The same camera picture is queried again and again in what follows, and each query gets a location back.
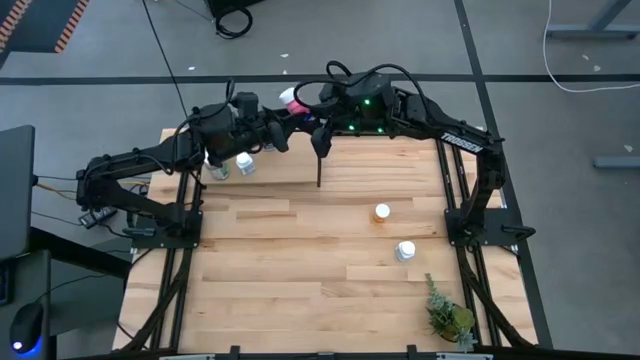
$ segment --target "wooden table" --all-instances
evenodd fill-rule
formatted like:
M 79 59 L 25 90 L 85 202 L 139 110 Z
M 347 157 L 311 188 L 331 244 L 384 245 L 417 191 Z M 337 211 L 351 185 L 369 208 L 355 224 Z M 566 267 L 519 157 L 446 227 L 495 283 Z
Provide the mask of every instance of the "wooden table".
M 473 184 L 475 159 L 463 159 Z M 149 196 L 173 201 L 177 184 L 177 176 L 154 176 Z M 454 188 L 459 199 L 455 181 Z M 227 353 L 231 345 L 243 353 L 404 352 L 408 344 L 418 351 L 455 349 L 432 334 L 425 310 L 425 273 L 464 305 L 433 141 L 334 138 L 320 189 L 210 185 L 203 200 L 202 242 L 191 265 L 180 352 Z M 378 203 L 392 211 L 383 224 L 371 218 Z M 501 206 L 498 192 L 491 204 Z M 417 247 L 406 263 L 394 255 L 403 240 Z M 485 247 L 484 255 L 495 302 L 536 342 L 516 258 L 493 247 Z M 135 332 L 156 305 L 164 257 L 164 250 L 155 250 L 132 270 L 120 316 L 125 329 Z M 164 345 L 173 319 L 172 309 L 168 313 Z M 114 348 L 126 342 L 118 332 Z

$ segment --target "white bottle cap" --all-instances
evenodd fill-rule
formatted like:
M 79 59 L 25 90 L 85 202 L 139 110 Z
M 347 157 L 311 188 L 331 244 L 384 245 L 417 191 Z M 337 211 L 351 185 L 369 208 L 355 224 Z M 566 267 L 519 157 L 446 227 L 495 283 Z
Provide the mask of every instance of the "white bottle cap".
M 251 161 L 251 156 L 249 156 L 249 154 L 247 154 L 246 152 L 240 153 L 238 154 L 238 156 L 236 156 L 236 164 L 238 164 L 238 166 L 240 167 L 245 167 L 251 164 Z
M 288 88 L 280 94 L 280 101 L 282 101 L 283 104 L 287 105 L 296 99 L 293 97 L 293 90 L 294 88 Z
M 403 241 L 398 246 L 400 247 L 402 255 L 406 257 L 412 257 L 416 254 L 416 245 L 411 241 Z
M 391 209 L 387 204 L 378 204 L 376 206 L 376 215 L 381 219 L 386 219 L 391 214 Z

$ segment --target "gray floor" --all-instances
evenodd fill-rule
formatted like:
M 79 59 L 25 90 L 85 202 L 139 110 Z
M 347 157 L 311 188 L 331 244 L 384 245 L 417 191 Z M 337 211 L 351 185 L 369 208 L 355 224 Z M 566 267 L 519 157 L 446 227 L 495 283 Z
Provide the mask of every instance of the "gray floor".
M 201 0 L 183 1 L 205 11 Z M 555 0 L 552 19 L 585 22 L 605 3 Z M 544 74 L 546 1 L 465 0 L 465 6 L 485 74 Z M 172 0 L 149 1 L 149 7 L 178 75 L 319 74 L 331 59 L 359 70 L 395 62 L 412 72 L 471 73 L 450 1 L 267 0 L 251 8 L 252 31 L 234 41 L 215 37 L 211 24 Z M 638 16 L 636 1 L 618 21 L 638 23 Z M 557 73 L 640 73 L 638 41 L 554 40 L 548 52 Z M 0 70 L 4 77 L 167 74 L 140 0 L 92 0 L 63 54 L 12 53 Z M 277 106 L 277 95 L 289 85 L 240 84 L 237 89 L 254 91 L 265 105 Z M 422 86 L 452 116 L 483 124 L 472 83 Z M 180 88 L 187 107 L 220 101 L 224 92 L 216 84 Z M 624 145 L 637 149 L 631 155 L 640 151 L 640 89 L 568 94 L 539 83 L 489 84 L 488 89 L 507 138 L 524 220 L 538 230 L 531 248 L 554 345 L 640 354 L 640 265 L 635 261 L 640 256 L 635 244 L 640 176 L 591 166 L 595 155 L 628 154 Z M 0 86 L 0 108 L 0 129 L 36 126 L 36 172 L 57 176 L 72 176 L 94 155 L 151 146 L 160 129 L 181 120 L 170 85 Z M 73 203 L 39 190 L 33 207 L 68 219 L 80 214 Z M 85 231 L 38 217 L 34 222 L 83 244 L 109 239 L 101 229 Z M 112 287 L 121 291 L 117 282 Z M 103 305 L 105 312 L 117 314 L 120 303 Z M 114 320 L 89 330 L 63 336 L 60 355 L 108 351 Z

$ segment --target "white cable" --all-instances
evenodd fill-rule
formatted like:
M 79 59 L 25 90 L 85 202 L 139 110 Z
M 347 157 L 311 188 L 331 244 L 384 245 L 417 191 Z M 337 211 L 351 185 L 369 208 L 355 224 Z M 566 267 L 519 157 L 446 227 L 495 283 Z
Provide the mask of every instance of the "white cable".
M 596 91 L 604 91 L 604 90 L 626 90 L 626 89 L 633 89 L 636 87 L 640 87 L 640 84 L 633 84 L 633 85 L 627 85 L 627 86 L 613 86 L 613 87 L 604 87 L 604 88 L 595 88 L 595 89 L 575 90 L 575 89 L 568 89 L 560 85 L 560 83 L 558 83 L 558 80 L 556 80 L 556 78 L 553 77 L 553 74 L 551 74 L 551 70 L 549 70 L 549 63 L 547 61 L 547 31 L 549 30 L 549 23 L 551 22 L 552 6 L 553 6 L 553 0 L 549 0 L 549 16 L 547 17 L 547 25 L 544 27 L 544 34 L 542 34 L 542 56 L 544 57 L 544 67 L 547 69 L 547 74 L 549 74 L 549 77 L 551 78 L 551 80 L 553 80 L 553 83 L 556 84 L 558 88 L 570 93 L 587 93 L 587 92 L 596 92 Z

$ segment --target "black floor stripe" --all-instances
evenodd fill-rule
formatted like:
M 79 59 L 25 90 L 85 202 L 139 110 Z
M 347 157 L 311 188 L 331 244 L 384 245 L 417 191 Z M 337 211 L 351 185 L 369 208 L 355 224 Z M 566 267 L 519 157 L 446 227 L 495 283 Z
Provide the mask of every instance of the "black floor stripe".
M 406 80 L 402 74 L 390 74 L 393 81 Z M 473 74 L 412 74 L 423 82 L 474 83 L 551 83 L 547 75 L 473 75 Z M 235 76 L 178 76 L 180 84 L 224 84 L 230 77 L 237 83 L 282 83 L 328 79 L 323 74 L 300 75 L 235 75 Z M 555 75 L 559 82 L 640 82 L 640 74 L 602 75 Z M 0 85 L 47 86 L 47 85 L 158 85 L 173 84 L 168 76 L 121 76 L 121 77 L 0 77 Z
M 473 41 L 473 35 L 469 25 L 469 19 L 467 18 L 467 12 L 464 8 L 463 0 L 454 0 L 456 11 L 458 13 L 458 20 L 460 21 L 460 29 L 462 30 L 462 37 L 464 39 L 465 46 L 467 48 L 467 55 L 469 56 L 469 63 L 471 65 L 471 71 L 476 77 L 476 89 L 478 91 L 478 98 L 480 99 L 480 106 L 482 113 L 485 117 L 485 123 L 487 129 L 499 135 L 498 125 L 496 123 L 493 107 L 491 106 L 491 100 L 489 99 L 489 92 L 487 91 L 486 77 L 482 74 L 482 68 L 480 66 L 480 59 L 476 51 L 476 46 Z M 518 201 L 516 199 L 515 190 L 509 174 L 509 169 L 506 169 L 507 182 L 502 187 L 502 193 L 507 204 L 507 208 L 513 212 L 514 215 L 521 220 L 520 208 L 518 207 Z M 531 310 L 531 316 L 533 318 L 536 335 L 538 337 L 538 343 L 544 348 L 553 348 L 551 342 L 551 335 L 549 333 L 549 325 L 545 317 L 544 308 L 542 305 L 542 298 L 540 297 L 540 289 L 538 288 L 538 282 L 536 279 L 535 271 L 533 268 L 533 262 L 531 259 L 531 253 L 529 251 L 529 245 L 527 242 L 523 242 L 518 246 L 520 250 L 519 264 L 522 269 L 522 277 L 524 280 L 524 286 L 527 293 L 527 300 L 529 301 L 529 308 Z

